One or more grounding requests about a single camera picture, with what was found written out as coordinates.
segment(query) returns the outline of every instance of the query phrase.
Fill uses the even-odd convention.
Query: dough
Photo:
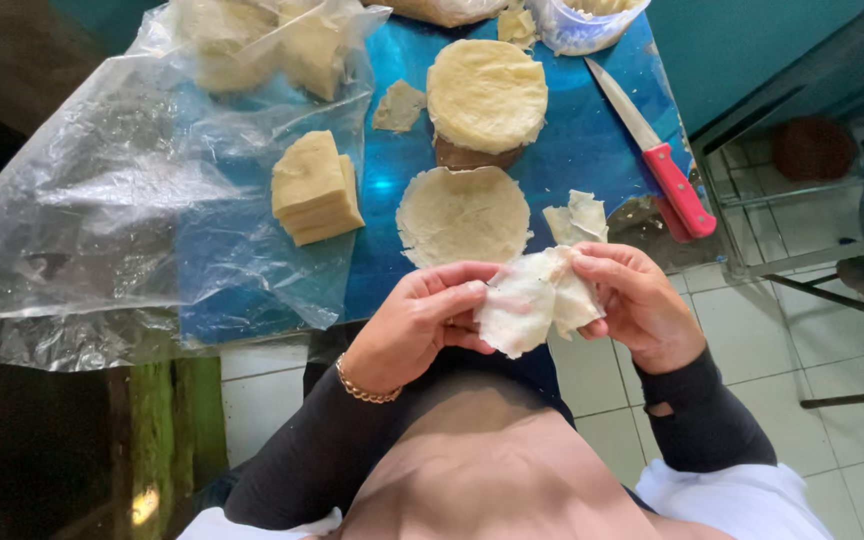
[[[363,0],[366,6],[389,6],[397,16],[454,28],[491,19],[506,0]]]
[[[547,206],[542,210],[556,243],[574,246],[579,242],[608,242],[605,205],[594,193],[569,190],[568,207]]]
[[[365,225],[362,215],[359,213],[358,199],[355,195],[355,167],[352,159],[345,154],[339,155],[339,165],[342,167],[342,178],[345,180],[345,192],[342,199],[329,202],[321,206],[292,212],[281,220],[282,228],[290,235],[304,229],[321,227],[323,224],[335,221],[338,216],[348,216],[349,219],[358,222],[358,226]]]
[[[359,213],[358,198],[355,195],[355,167],[353,160],[345,154],[339,155],[345,190],[339,202],[325,207],[317,206],[311,210],[291,213],[281,220],[282,228],[292,237],[296,246],[303,246],[319,240],[331,239],[342,233],[365,226]]]
[[[436,137],[462,148],[500,154],[546,124],[546,72],[512,43],[459,39],[438,52],[425,86]]]
[[[174,0],[178,30],[199,55],[234,55],[276,29],[279,17],[267,2]]]
[[[282,219],[346,197],[332,131],[309,131],[271,169],[271,215]]]
[[[281,28],[277,53],[289,83],[305,87],[325,101],[335,99],[339,79],[345,73],[345,55],[340,54],[343,27],[318,15],[318,12],[292,20]]]
[[[524,0],[510,0],[509,6],[498,14],[498,41],[508,42],[519,49],[532,50],[539,40],[536,36],[536,21],[532,12],[525,8]]]
[[[604,317],[594,287],[572,271],[574,256],[558,246],[503,266],[474,312],[479,338],[514,360],[545,343],[553,322],[558,335],[571,340],[571,330]]]
[[[525,195],[498,167],[419,173],[405,188],[395,224],[402,255],[419,268],[466,260],[505,263],[532,238]]]
[[[375,108],[372,129],[407,132],[425,108],[426,92],[414,89],[405,80],[396,80]]]
[[[274,7],[263,0],[175,0],[179,34],[196,54],[195,82],[206,92],[241,92],[272,78],[270,56],[242,62],[234,55],[276,29]]]

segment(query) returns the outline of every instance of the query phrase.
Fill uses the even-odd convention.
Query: red knife handle
[[[689,234],[696,239],[711,235],[715,231],[715,218],[706,212],[689,179],[672,161],[672,147],[663,142],[643,152],[642,158]]]

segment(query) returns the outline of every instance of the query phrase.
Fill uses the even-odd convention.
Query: person's right hand
[[[669,373],[697,359],[706,348],[692,318],[666,274],[644,252],[622,244],[582,242],[572,260],[579,276],[598,284],[604,319],[579,328],[585,339],[606,335],[624,344],[638,367]]]

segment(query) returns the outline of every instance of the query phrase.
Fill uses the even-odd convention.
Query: stack of round dough sheets
[[[536,141],[546,124],[543,65],[504,41],[460,39],[429,67],[429,118],[436,137],[501,154]]]
[[[395,223],[402,254],[419,268],[505,263],[521,255],[532,238],[525,195],[498,167],[419,173],[402,195]]]

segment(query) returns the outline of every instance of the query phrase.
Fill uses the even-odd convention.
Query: brown bowl
[[[524,145],[512,148],[503,153],[479,152],[456,146],[441,134],[435,141],[435,162],[439,167],[447,167],[453,171],[471,171],[479,167],[496,166],[508,169],[519,159]]]

